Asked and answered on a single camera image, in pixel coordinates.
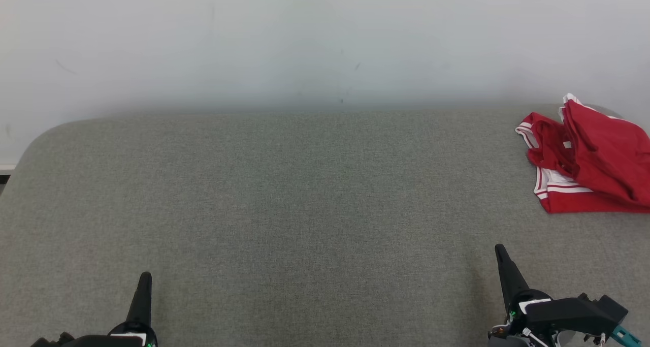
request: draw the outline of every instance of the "gray fabric surface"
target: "gray fabric surface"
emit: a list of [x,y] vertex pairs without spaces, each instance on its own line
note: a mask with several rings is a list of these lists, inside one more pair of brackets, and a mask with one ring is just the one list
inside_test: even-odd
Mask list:
[[107,333],[149,270],[160,345],[482,346],[497,242],[650,342],[650,218],[546,214],[513,131],[531,111],[557,106],[52,129],[0,197],[2,343]]

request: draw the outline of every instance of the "teal connector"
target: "teal connector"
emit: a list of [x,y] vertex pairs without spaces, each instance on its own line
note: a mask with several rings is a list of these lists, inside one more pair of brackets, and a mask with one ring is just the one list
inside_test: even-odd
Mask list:
[[639,338],[634,337],[632,333],[626,331],[620,324],[611,333],[611,338],[625,347],[641,347]]

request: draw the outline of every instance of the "gray couch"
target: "gray couch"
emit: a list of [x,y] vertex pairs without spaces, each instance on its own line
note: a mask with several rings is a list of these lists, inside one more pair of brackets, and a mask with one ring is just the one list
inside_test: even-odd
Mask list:
[[149,270],[160,345],[484,346],[499,242],[650,341],[650,217],[545,213],[531,111],[557,106],[61,125],[0,197],[0,344],[107,333]]

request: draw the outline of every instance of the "white trim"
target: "white trim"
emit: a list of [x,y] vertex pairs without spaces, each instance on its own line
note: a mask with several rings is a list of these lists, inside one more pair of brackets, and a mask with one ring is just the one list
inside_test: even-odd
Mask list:
[[564,187],[546,187],[546,191],[548,192],[562,192],[563,194],[580,194],[582,192],[594,192],[590,190],[587,187],[571,187],[571,188],[564,188]]
[[574,101],[574,102],[576,102],[576,103],[579,103],[579,102],[580,102],[580,101],[579,101],[579,100],[578,100],[578,99],[577,99],[573,94],[571,94],[571,93],[567,93],[567,95],[565,95],[564,98],[562,98],[562,102],[563,102],[563,103],[566,103],[566,102],[568,102],[569,100],[572,100],[572,101]]
[[534,194],[536,194],[537,191],[539,191],[539,190],[541,189],[541,183],[540,183],[540,180],[539,180],[539,179],[543,176],[543,173],[542,173],[542,171],[541,171],[541,168],[538,167],[538,166],[535,166],[535,167],[537,168],[537,173],[536,173],[537,175],[535,176],[535,189],[532,190],[532,192],[533,192]]
[[546,192],[546,187],[548,187],[548,181],[552,178],[552,172],[554,172],[552,169],[546,169],[539,167],[539,185],[536,187],[536,189],[533,191],[535,194],[538,194],[540,192]]
[[546,185],[554,185],[555,187],[576,187],[580,185],[578,182],[548,182]]
[[532,134],[532,127],[528,128],[528,127],[525,127],[523,124],[524,124],[524,122],[522,122],[522,124],[518,125],[517,129],[515,129],[515,131],[520,130],[520,131],[525,131],[525,132],[528,132],[529,134]]
[[560,121],[562,121],[562,124],[564,124],[564,106],[560,107],[558,109],[558,115],[560,116]]
[[527,129],[526,127],[522,127],[522,125],[518,125],[515,129],[515,132],[524,137],[524,141],[526,142],[526,145],[529,146],[529,148],[538,148],[539,145],[535,145],[538,144],[537,139],[535,139],[535,136],[532,133],[531,129]]

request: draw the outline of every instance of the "white stripe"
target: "white stripe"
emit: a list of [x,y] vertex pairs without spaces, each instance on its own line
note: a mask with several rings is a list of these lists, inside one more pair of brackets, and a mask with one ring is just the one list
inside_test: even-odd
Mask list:
[[562,124],[564,124],[564,106],[560,107],[558,110],[558,115],[560,116],[560,121],[562,121]]
[[546,187],[548,187],[551,178],[553,178],[553,173],[555,171],[546,168],[540,168],[539,170],[541,171],[541,185],[539,185],[539,187],[542,187],[545,190]]
[[537,148],[537,139],[535,139],[535,136],[532,134],[532,130],[529,130],[525,127],[517,127],[517,129],[515,129],[515,132],[524,137],[524,141],[526,142],[526,145],[529,146],[529,148]]
[[535,166],[535,167],[537,168],[537,172],[535,173],[535,174],[536,174],[536,176],[535,176],[535,188],[532,190],[532,192],[533,192],[534,194],[536,194],[538,191],[543,191],[543,190],[544,190],[544,188],[540,188],[540,189],[538,190],[538,188],[540,187],[540,184],[539,184],[539,177],[540,177],[540,175],[541,175],[541,168],[538,167],[538,166]]
[[580,185],[578,182],[549,182],[546,185],[557,185],[557,187],[573,187],[574,185]]
[[562,192],[563,194],[579,194],[582,192],[593,192],[587,187],[573,187],[573,188],[562,188],[562,187],[548,187],[546,188],[548,192]]

